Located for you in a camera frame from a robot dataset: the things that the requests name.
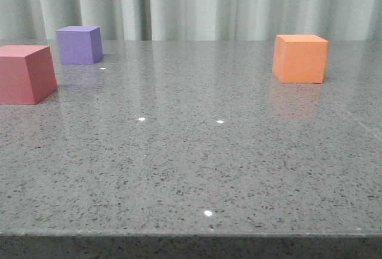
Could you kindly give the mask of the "orange foam cube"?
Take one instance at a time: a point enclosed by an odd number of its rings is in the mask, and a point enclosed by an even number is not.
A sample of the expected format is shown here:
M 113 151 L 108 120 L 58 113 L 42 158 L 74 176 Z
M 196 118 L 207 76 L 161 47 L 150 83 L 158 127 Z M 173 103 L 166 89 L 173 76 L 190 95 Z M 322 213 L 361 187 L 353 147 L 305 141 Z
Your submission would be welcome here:
M 273 74 L 282 83 L 321 84 L 328 44 L 318 35 L 276 35 Z

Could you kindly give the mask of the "red foam cube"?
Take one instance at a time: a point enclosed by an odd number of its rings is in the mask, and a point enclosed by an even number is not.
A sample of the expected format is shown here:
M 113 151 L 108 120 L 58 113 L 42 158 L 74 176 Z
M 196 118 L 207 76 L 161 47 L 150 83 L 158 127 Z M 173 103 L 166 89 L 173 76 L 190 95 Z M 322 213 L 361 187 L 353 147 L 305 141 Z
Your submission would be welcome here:
M 37 104 L 57 90 L 50 47 L 1 47 L 1 104 Z

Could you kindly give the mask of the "purple foam cube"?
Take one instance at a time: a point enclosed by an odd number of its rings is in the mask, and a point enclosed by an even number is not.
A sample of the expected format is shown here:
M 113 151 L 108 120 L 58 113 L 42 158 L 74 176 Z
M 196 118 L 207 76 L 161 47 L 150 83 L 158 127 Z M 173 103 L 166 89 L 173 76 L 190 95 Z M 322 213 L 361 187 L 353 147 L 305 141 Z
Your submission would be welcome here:
M 99 26 L 66 26 L 56 35 L 62 64 L 95 64 L 103 58 Z

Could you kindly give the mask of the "white pleated curtain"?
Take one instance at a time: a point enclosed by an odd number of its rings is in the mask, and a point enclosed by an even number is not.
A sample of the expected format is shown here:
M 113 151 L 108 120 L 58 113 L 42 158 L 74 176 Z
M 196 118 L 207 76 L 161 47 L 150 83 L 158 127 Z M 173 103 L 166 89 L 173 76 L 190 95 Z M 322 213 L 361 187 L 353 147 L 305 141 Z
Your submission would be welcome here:
M 2 39 L 54 39 L 69 25 L 104 39 L 364 41 L 381 38 L 381 0 L 1 0 Z

